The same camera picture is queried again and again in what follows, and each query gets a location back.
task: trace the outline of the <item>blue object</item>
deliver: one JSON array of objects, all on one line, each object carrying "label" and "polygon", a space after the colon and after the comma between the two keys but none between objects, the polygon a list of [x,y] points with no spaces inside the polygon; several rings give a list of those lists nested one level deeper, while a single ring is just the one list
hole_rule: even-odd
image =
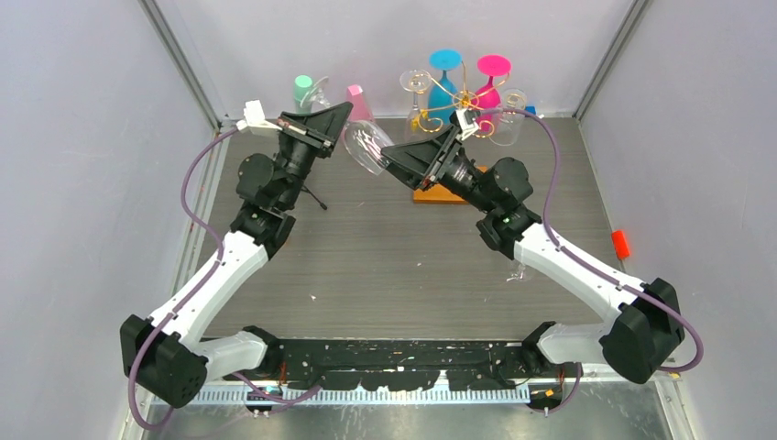
[{"label": "blue object", "polygon": [[[456,86],[451,80],[448,79],[448,71],[455,69],[461,64],[461,54],[453,49],[437,50],[429,57],[429,64],[431,64],[434,69],[443,71],[443,77],[440,78],[439,81],[440,85],[451,94],[456,94],[458,90],[456,90]],[[446,107],[451,105],[454,100],[450,94],[445,92],[445,90],[441,89],[437,84],[433,85],[432,89],[429,91],[427,108]],[[454,111],[455,109],[451,107],[445,110],[429,112],[429,118],[439,117],[443,120],[444,124],[447,124]]]},{"label": "blue object", "polygon": [[429,57],[429,63],[434,69],[450,71],[461,64],[461,54],[453,49],[437,50]]}]

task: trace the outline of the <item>pink wine glass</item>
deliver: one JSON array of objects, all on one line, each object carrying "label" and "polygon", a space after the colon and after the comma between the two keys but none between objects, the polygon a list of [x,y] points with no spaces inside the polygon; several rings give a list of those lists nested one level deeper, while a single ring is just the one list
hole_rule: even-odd
[{"label": "pink wine glass", "polygon": [[[502,100],[499,98],[499,91],[494,87],[494,78],[507,75],[510,69],[512,69],[512,65],[507,58],[501,55],[491,54],[486,55],[477,61],[477,69],[488,76],[488,82],[486,82],[486,85],[483,87],[477,89],[475,95],[478,95],[479,97],[473,100],[473,104],[484,109],[498,107],[502,103]],[[496,124],[499,122],[498,117],[494,118],[493,115],[480,116],[477,119],[477,123],[480,124],[481,121],[484,120],[494,124],[494,129],[497,128]]]}]

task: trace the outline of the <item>red object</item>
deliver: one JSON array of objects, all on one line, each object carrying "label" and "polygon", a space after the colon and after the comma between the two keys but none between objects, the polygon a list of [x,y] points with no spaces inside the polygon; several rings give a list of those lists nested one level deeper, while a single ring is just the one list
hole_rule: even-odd
[{"label": "red object", "polygon": [[631,255],[629,244],[626,243],[626,234],[623,231],[612,233],[612,244],[615,246],[615,255],[618,256],[618,259],[626,259],[626,257]]}]

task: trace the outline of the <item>gray table surface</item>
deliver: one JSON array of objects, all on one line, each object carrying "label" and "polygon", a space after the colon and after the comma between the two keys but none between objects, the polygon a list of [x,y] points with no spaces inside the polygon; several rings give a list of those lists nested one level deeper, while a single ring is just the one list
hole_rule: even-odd
[{"label": "gray table surface", "polygon": [[[378,123],[401,140],[403,119]],[[610,228],[573,119],[548,119],[562,148],[551,221],[564,237],[610,265],[618,261]],[[526,165],[540,213],[553,171],[544,132],[526,121],[517,144],[467,140],[479,165],[512,156]],[[237,166],[277,150],[273,139],[238,135],[229,144],[210,223],[223,234],[235,217]],[[414,204],[411,191],[374,176],[338,146],[317,160],[308,186],[328,205],[302,194],[291,212],[290,239],[215,317],[208,336],[257,325],[280,337],[522,339],[543,321],[590,324],[598,317],[552,280],[535,273],[510,280],[512,263],[481,241],[482,218],[468,205]],[[215,245],[206,239],[201,262]]]}]

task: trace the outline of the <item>gray wall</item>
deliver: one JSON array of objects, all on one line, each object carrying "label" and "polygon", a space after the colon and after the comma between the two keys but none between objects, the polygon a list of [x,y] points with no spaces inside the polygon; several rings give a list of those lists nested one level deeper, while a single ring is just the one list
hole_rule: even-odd
[{"label": "gray wall", "polygon": [[169,297],[211,129],[136,1],[0,15],[2,437],[115,438],[118,329]]},{"label": "gray wall", "polygon": [[509,84],[540,111],[572,114],[632,0],[158,1],[219,114],[239,118],[248,99],[271,115],[293,108],[303,73],[329,75],[333,102],[359,83],[376,115],[406,115],[399,76],[449,47],[465,57],[470,90],[486,83],[477,58],[501,53]]},{"label": "gray wall", "polygon": [[583,123],[627,266],[673,282],[706,342],[686,375],[703,439],[777,426],[775,17],[768,0],[656,0]]}]

